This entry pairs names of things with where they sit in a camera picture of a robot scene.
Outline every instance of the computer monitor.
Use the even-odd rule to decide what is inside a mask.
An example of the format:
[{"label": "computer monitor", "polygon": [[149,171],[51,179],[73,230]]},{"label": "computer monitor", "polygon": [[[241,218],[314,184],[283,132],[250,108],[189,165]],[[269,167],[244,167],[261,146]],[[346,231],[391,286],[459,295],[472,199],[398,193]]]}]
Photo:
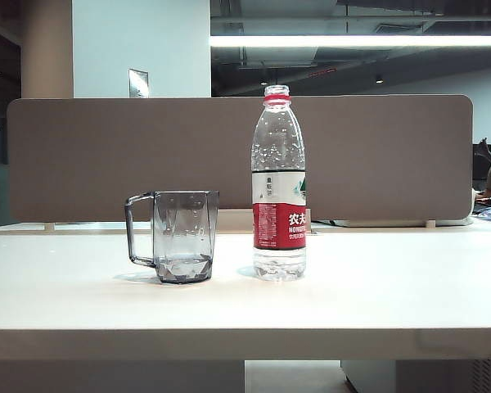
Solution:
[{"label": "computer monitor", "polygon": [[[475,154],[478,144],[473,143],[473,180],[485,180],[488,178],[489,168],[491,163],[483,156]],[[491,151],[491,145],[488,144],[488,149]]]}]

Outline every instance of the mug handle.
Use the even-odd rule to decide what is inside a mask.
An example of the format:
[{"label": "mug handle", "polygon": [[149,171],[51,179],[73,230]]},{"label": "mug handle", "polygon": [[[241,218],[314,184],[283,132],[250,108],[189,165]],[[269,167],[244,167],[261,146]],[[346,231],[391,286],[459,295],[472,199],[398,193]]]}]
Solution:
[{"label": "mug handle", "polygon": [[134,250],[134,230],[133,230],[133,203],[151,199],[155,196],[154,192],[146,192],[142,195],[132,196],[125,202],[125,226],[128,233],[129,259],[134,264],[141,264],[148,268],[155,268],[155,262],[152,258],[145,256],[137,256]]}]

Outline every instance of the desk leg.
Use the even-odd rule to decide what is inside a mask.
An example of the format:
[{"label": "desk leg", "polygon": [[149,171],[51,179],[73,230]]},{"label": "desk leg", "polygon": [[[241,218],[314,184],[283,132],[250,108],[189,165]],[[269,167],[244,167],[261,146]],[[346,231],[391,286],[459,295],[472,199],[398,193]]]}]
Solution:
[{"label": "desk leg", "polygon": [[0,361],[0,393],[243,392],[243,361]]}]

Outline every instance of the desk divider panel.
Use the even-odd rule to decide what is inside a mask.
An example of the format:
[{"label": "desk divider panel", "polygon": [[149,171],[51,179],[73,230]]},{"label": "desk divider panel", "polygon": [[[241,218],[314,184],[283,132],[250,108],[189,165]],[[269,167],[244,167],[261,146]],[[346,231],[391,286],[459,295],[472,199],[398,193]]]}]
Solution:
[{"label": "desk divider panel", "polygon": [[[8,109],[11,212],[122,221],[127,197],[214,189],[250,208],[260,97],[20,99]],[[460,219],[471,208],[464,96],[294,97],[313,219]],[[143,219],[143,211],[137,219]]]}]

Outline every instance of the fluorescent light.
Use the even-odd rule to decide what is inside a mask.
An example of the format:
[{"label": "fluorescent light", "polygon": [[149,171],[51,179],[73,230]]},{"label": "fluorescent light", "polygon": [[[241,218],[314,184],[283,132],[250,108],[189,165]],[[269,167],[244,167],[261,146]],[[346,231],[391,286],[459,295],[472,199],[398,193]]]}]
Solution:
[{"label": "fluorescent light", "polygon": [[211,47],[491,47],[491,35],[213,35]]}]

